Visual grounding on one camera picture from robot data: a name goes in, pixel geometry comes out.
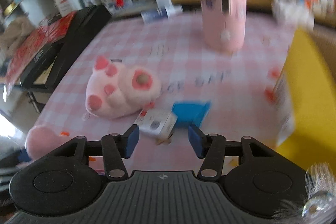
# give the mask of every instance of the red plastic wrapper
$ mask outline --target red plastic wrapper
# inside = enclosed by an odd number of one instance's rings
[[[34,30],[16,50],[6,74],[4,100],[10,95],[15,83],[36,54],[47,43],[54,43],[67,34],[76,12],[71,12],[49,26],[40,26]]]

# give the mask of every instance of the pink plush pig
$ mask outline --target pink plush pig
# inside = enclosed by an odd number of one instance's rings
[[[161,82],[146,68],[127,68],[98,56],[86,88],[85,107],[93,115],[118,118],[151,106]]]
[[[56,135],[46,126],[35,126],[28,132],[26,150],[32,160],[38,160],[70,139],[66,135]]]

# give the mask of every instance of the gray ribbed panel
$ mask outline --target gray ribbed panel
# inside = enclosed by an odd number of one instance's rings
[[[20,212],[7,224],[270,224],[234,207],[216,183],[192,172],[135,172],[110,182],[89,207],[43,218]]]

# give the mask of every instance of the pink checkered tablecloth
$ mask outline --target pink checkered tablecloth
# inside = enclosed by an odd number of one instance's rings
[[[175,101],[212,101],[201,127],[228,140],[253,136],[273,146],[278,128],[274,105],[265,96],[275,80],[270,70],[281,70],[294,29],[276,25],[271,16],[248,14],[245,44],[232,57],[216,53],[203,42],[202,15],[184,13],[144,25],[141,19],[107,25],[83,51],[50,97],[36,124],[56,133],[70,132],[100,140],[110,133],[124,133],[138,113],[107,120],[91,115],[85,120],[85,90],[98,55],[139,64],[155,71],[163,84],[156,107],[170,110]],[[157,146],[140,136],[137,147],[124,160],[132,170],[195,170],[197,159],[188,142],[187,130],[176,131],[170,145]],[[101,169],[100,159],[90,164]]]

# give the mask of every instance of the pink pen holder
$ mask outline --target pink pen holder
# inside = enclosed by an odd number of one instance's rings
[[[244,44],[246,0],[201,0],[205,42],[232,54]]]

